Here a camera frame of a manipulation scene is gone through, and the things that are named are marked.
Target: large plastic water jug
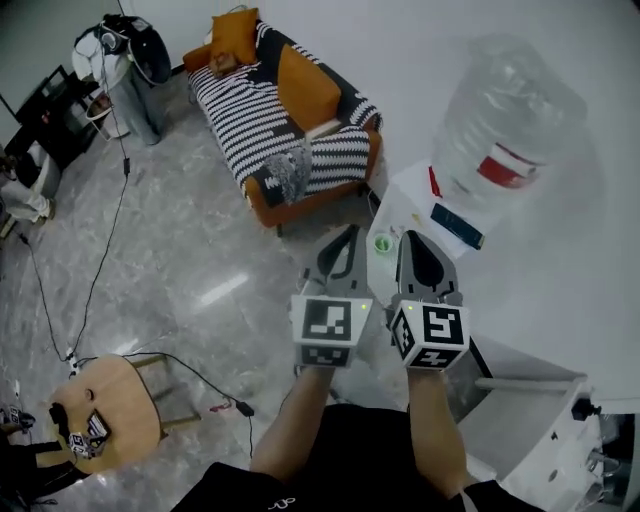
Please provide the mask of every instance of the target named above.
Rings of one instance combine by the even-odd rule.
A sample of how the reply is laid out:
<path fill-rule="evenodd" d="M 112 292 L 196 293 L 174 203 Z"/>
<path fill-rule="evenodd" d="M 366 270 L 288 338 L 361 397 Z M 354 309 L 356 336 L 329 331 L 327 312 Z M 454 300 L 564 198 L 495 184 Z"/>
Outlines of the large plastic water jug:
<path fill-rule="evenodd" d="M 435 141 L 432 166 L 452 203 L 495 210 L 551 165 L 584 123 L 584 100 L 526 41 L 475 39 Z"/>

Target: orange sofa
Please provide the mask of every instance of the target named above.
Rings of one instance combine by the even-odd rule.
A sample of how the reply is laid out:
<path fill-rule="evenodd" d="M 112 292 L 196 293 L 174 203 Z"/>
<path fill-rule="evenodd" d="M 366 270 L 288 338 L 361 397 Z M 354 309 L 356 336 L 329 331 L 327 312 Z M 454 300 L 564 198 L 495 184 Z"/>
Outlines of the orange sofa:
<path fill-rule="evenodd" d="M 256 25 L 255 34 L 258 62 L 242 66 L 222 79 L 214 78 L 209 70 L 210 45 L 187 53 L 183 61 L 189 73 L 192 92 L 209 118 L 212 132 L 218 139 L 236 181 L 260 222 L 266 227 L 276 227 L 278 236 L 281 236 L 283 224 L 334 199 L 362 190 L 371 177 L 382 144 L 379 134 L 382 119 L 378 110 L 355 88 L 300 45 L 261 21 Z M 293 203 L 279 200 L 274 180 L 268 173 L 265 174 L 264 169 L 260 169 L 266 158 L 286 153 L 304 138 L 304 132 L 277 100 L 277 70 L 285 44 L 291 45 L 318 65 L 341 90 L 336 115 L 340 121 L 337 134 L 321 136 L 312 141 L 318 151 L 332 151 L 330 160 L 337 163 L 329 170 L 319 168 L 316 174 L 316 170 L 312 170 L 310 183 L 314 179 L 316 182 L 310 188 L 314 192 Z M 244 112 L 251 112 L 244 117 L 249 119 L 246 122 L 243 121 L 243 108 L 246 109 Z M 353 142 L 353 147 L 348 146 L 349 142 Z M 359 162 L 357 169 L 351 165 L 354 161 Z"/>

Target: wooden stool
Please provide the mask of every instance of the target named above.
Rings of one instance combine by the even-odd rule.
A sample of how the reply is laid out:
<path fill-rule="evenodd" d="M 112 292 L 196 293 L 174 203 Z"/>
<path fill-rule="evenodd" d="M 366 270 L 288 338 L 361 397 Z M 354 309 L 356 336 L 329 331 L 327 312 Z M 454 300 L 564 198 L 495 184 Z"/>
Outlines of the wooden stool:
<path fill-rule="evenodd" d="M 75 466 L 80 471 L 99 473 L 136 462 L 155 450 L 160 440 L 166 437 L 166 429 L 201 419 L 196 414 L 161 422 L 153 398 L 137 369 L 165 359 L 165 356 L 154 356 L 132 364 L 121 356 L 102 356 L 88 363 L 52 395 L 51 402 L 61 404 L 67 413 L 70 432 L 86 433 L 87 420 L 94 410 L 99 412 L 111 430 L 111 437 L 99 457 L 77 459 Z M 63 439 L 57 431 L 56 437 L 61 446 L 70 451 L 68 439 Z"/>
<path fill-rule="evenodd" d="M 131 365 L 136 370 L 138 370 L 139 368 L 144 368 L 145 366 L 149 366 L 155 363 L 164 363 L 166 361 L 167 361 L 167 356 L 165 356 L 164 354 L 158 354 L 152 357 L 148 357 L 146 359 L 140 359 L 139 361 L 135 361 L 131 363 Z M 172 391 L 173 391 L 172 388 L 166 389 L 161 393 L 153 395 L 151 399 L 153 400 L 154 403 L 158 403 L 160 400 L 170 395 Z M 165 432 L 166 430 L 170 430 L 176 427 L 182 427 L 184 425 L 195 423 L 196 421 L 200 421 L 200 420 L 202 420 L 202 416 L 196 413 L 193 416 L 189 416 L 187 418 L 179 418 L 177 420 L 163 421 L 160 423 L 160 428 L 163 430 L 162 437 L 163 438 L 166 437 L 166 432 Z"/>

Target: marble floor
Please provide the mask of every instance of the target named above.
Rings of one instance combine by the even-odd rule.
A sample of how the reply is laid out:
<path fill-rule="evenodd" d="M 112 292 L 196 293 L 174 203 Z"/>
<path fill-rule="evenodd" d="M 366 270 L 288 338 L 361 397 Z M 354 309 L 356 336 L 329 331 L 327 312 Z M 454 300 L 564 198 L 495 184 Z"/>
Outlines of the marble floor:
<path fill-rule="evenodd" d="M 154 147 L 124 139 L 131 176 L 79 357 L 142 349 L 175 354 L 255 409 L 255 444 L 293 382 L 287 306 L 300 262 L 331 228 L 368 226 L 370 209 L 365 197 L 347 197 L 286 225 L 277 238 L 247 207 L 204 115 L 188 102 L 186 77 L 177 75 L 154 94 L 166 109 L 167 132 Z M 56 218 L 39 228 L 18 225 L 2 244 L 0 399 L 16 403 L 13 387 L 20 382 L 23 406 L 37 419 L 34 442 L 51 439 L 46 401 L 69 368 L 52 349 L 33 263 L 15 232 L 31 241 L 56 341 L 66 351 L 82 325 L 123 182 L 119 145 L 96 137 L 63 174 Z M 406 407 L 406 378 L 382 315 L 362 357 L 371 385 Z M 169 511 L 212 462 L 248 466 L 248 422 L 235 410 L 209 412 L 219 395 L 173 363 L 142 374 L 152 392 L 176 385 L 161 403 L 163 419 L 197 410 L 202 421 L 172 432 L 146 460 L 58 493 L 60 510 Z M 449 373 L 457 418 L 481 399 L 473 387 L 478 376 L 470 355 Z"/>

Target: electrical wire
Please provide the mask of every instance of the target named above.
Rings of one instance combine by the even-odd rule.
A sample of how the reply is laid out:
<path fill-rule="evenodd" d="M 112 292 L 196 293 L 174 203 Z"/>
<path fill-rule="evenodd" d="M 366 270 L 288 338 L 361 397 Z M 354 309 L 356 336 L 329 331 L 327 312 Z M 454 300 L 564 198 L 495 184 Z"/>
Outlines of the electrical wire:
<path fill-rule="evenodd" d="M 65 359 L 60 354 L 60 350 L 58 350 L 58 344 L 56 343 L 55 336 L 53 335 L 53 327 L 51 325 L 51 317 L 49 316 L 49 308 L 47 307 L 47 299 L 45 298 L 45 295 L 44 295 L 44 288 L 42 287 L 42 279 L 40 278 L 40 272 L 38 271 L 38 265 L 36 264 L 35 254 L 33 254 L 33 248 L 31 247 L 31 244 L 29 243 L 29 240 L 27 239 L 27 237 L 24 236 L 22 233 L 20 233 L 18 237 L 20 238 L 20 241 L 29 248 L 29 252 L 31 253 L 31 261 L 33 261 L 33 268 L 36 271 L 36 277 L 38 278 L 38 284 L 40 285 L 40 295 L 42 296 L 42 304 L 44 305 L 44 312 L 45 312 L 45 315 L 47 316 L 47 323 L 49 324 L 49 335 L 51 336 L 51 344 L 53 345 L 53 349 L 56 351 L 56 355 L 58 356 L 58 359 L 64 362 Z"/>
<path fill-rule="evenodd" d="M 116 214 L 113 218 L 113 226 L 111 226 L 111 233 L 109 234 L 109 239 L 107 240 L 107 246 L 104 250 L 104 254 L 102 255 L 102 259 L 100 260 L 100 265 L 98 266 L 98 271 L 96 272 L 95 277 L 93 278 L 93 282 L 91 283 L 91 288 L 89 289 L 89 297 L 87 298 L 87 302 L 84 307 L 84 320 L 82 322 L 82 328 L 78 333 L 78 337 L 76 338 L 76 342 L 73 346 L 73 350 L 71 351 L 71 355 L 76 353 L 78 350 L 78 345 L 80 345 L 80 339 L 82 338 L 82 334 L 84 333 L 85 328 L 87 327 L 87 318 L 89 316 L 89 305 L 91 304 L 91 297 L 93 296 L 93 289 L 96 286 L 96 282 L 98 281 L 98 277 L 100 276 L 100 272 L 102 271 L 102 265 L 104 261 L 107 259 L 107 254 L 109 253 L 109 246 L 111 245 L 111 239 L 113 238 L 113 233 L 116 230 L 116 224 L 118 223 L 118 214 L 120 213 L 120 207 L 122 206 L 122 199 L 124 198 L 124 191 L 127 188 L 127 183 L 129 182 L 129 176 L 125 176 L 124 185 L 122 186 L 122 192 L 120 193 L 120 201 L 118 202 L 118 208 L 116 210 Z"/>
<path fill-rule="evenodd" d="M 229 9 L 227 11 L 227 14 L 231 13 L 231 12 L 235 12 L 235 11 L 246 11 L 248 9 L 248 7 L 246 6 L 246 4 L 239 4 L 236 5 L 235 7 Z"/>
<path fill-rule="evenodd" d="M 109 99 L 109 105 L 111 106 L 111 114 L 113 115 L 113 120 L 115 122 L 116 125 L 116 134 L 118 135 L 118 142 L 120 142 L 120 149 L 122 151 L 122 156 L 124 158 L 124 185 L 122 186 L 122 192 L 120 193 L 120 201 L 118 202 L 118 208 L 116 209 L 116 214 L 113 218 L 113 226 L 111 227 L 111 233 L 109 234 L 109 239 L 107 240 L 107 246 L 105 248 L 104 254 L 102 255 L 102 259 L 100 260 L 100 265 L 98 266 L 98 271 L 96 272 L 95 277 L 93 278 L 93 282 L 91 283 L 91 288 L 89 289 L 89 297 L 87 298 L 87 302 L 85 304 L 84 307 L 84 320 L 82 322 L 82 327 L 80 328 L 80 332 L 78 333 L 78 337 L 76 338 L 76 341 L 73 345 L 73 349 L 71 350 L 71 354 L 69 357 L 71 357 L 73 354 L 76 353 L 76 351 L 78 350 L 78 346 L 80 345 L 80 340 L 82 338 L 82 334 L 84 333 L 85 328 L 87 327 L 87 318 L 89 315 L 89 305 L 91 304 L 91 298 L 93 296 L 93 289 L 96 285 L 96 282 L 98 281 L 98 277 L 100 276 L 100 272 L 102 271 L 102 265 L 104 264 L 106 258 L 107 258 L 107 254 L 109 253 L 109 246 L 111 245 L 111 239 L 113 238 L 113 233 L 116 230 L 116 224 L 118 222 L 118 215 L 120 213 L 120 207 L 122 206 L 122 200 L 124 198 L 124 192 L 127 188 L 127 183 L 129 182 L 129 157 L 127 156 L 127 152 L 124 149 L 124 144 L 122 142 L 122 135 L 120 133 L 120 127 L 118 125 L 118 118 L 116 116 L 116 108 L 115 105 L 113 104 L 113 101 L 111 99 L 111 95 L 109 94 L 109 83 L 107 81 L 107 72 L 106 72 L 106 68 L 105 68 L 105 53 L 104 53 L 104 46 L 102 45 L 102 42 L 100 41 L 100 37 L 101 37 L 101 29 L 99 29 L 99 33 L 98 33 L 98 45 L 100 47 L 100 51 L 101 51 L 101 57 L 102 57 L 102 79 L 104 81 L 104 93 L 107 96 L 107 98 Z"/>
<path fill-rule="evenodd" d="M 367 194 L 367 204 L 369 205 L 369 213 L 371 214 L 371 218 L 375 219 L 376 214 L 373 213 L 373 207 L 371 206 L 371 194 L 373 194 L 373 190 L 369 190 L 369 193 Z"/>
<path fill-rule="evenodd" d="M 165 356 L 168 357 L 169 359 L 173 359 L 176 363 L 184 366 L 185 368 L 187 368 L 188 370 L 190 370 L 191 372 L 193 372 L 195 375 L 197 375 L 202 382 L 204 382 L 207 386 L 209 386 L 210 388 L 214 389 L 219 395 L 222 395 L 222 397 L 226 398 L 227 400 L 231 400 L 232 402 L 238 404 L 241 403 L 240 400 L 238 400 L 236 397 L 225 393 L 224 391 L 222 391 L 218 386 L 212 384 L 211 382 L 209 382 L 200 372 L 198 372 L 195 368 L 192 368 L 191 366 L 189 366 L 187 363 L 185 363 L 184 361 L 182 361 L 181 359 L 178 359 L 176 356 L 174 356 L 173 354 L 168 354 L 166 352 L 136 352 L 135 354 L 125 354 L 122 357 L 134 357 L 134 356 Z"/>
<path fill-rule="evenodd" d="M 253 459 L 253 422 L 251 416 L 247 418 L 249 418 L 249 458 Z"/>
<path fill-rule="evenodd" d="M 113 120 L 115 122 L 116 125 L 116 134 L 118 135 L 118 142 L 120 142 L 120 149 L 122 150 L 122 156 L 125 158 L 125 160 L 127 159 L 127 152 L 124 149 L 124 144 L 122 142 L 122 135 L 120 134 L 120 127 L 118 126 L 118 117 L 116 116 L 116 106 L 113 104 L 113 101 L 111 100 L 111 94 L 109 91 L 109 83 L 107 82 L 107 72 L 105 69 L 105 60 L 106 60 L 106 56 L 104 54 L 104 46 L 102 45 L 102 41 L 100 41 L 100 38 L 102 37 L 102 26 L 100 27 L 100 29 L 98 30 L 98 43 L 100 44 L 100 51 L 101 51 L 101 56 L 102 56 L 102 79 L 104 80 L 104 93 L 107 96 L 107 98 L 109 99 L 109 105 L 111 105 L 111 113 L 113 114 Z"/>

